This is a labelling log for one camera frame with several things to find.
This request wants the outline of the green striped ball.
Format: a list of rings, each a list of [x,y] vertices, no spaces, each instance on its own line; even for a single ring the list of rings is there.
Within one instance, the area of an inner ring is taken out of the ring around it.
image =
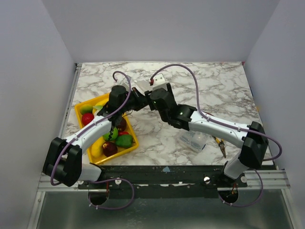
[[[102,137],[105,141],[114,141],[118,137],[118,129],[114,127],[110,132],[104,134]]]

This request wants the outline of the clear zip top bag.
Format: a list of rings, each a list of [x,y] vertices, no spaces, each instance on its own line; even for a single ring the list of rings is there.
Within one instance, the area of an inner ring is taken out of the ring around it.
[[[145,80],[134,80],[134,87],[141,94],[144,94],[146,91],[151,91],[152,90],[152,87],[150,86],[149,81],[145,81]]]

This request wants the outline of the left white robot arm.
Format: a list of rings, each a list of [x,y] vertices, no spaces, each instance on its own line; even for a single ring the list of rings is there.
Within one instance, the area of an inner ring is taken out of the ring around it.
[[[112,87],[108,102],[89,124],[65,139],[56,137],[51,141],[42,170],[51,177],[51,184],[70,187],[78,181],[89,181],[94,188],[102,188],[106,177],[101,168],[83,164],[82,154],[117,126],[124,113],[139,111],[147,105],[146,97],[136,88],[127,91],[123,86]]]

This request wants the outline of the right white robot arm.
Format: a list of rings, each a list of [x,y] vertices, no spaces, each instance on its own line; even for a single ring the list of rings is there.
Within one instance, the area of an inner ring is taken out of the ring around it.
[[[195,107],[177,104],[170,84],[167,84],[167,89],[158,88],[144,94],[150,108],[158,111],[162,121],[174,128],[213,135],[240,149],[233,159],[225,163],[219,175],[223,186],[230,187],[248,169],[261,168],[268,140],[258,122],[250,125],[228,122],[207,115]]]

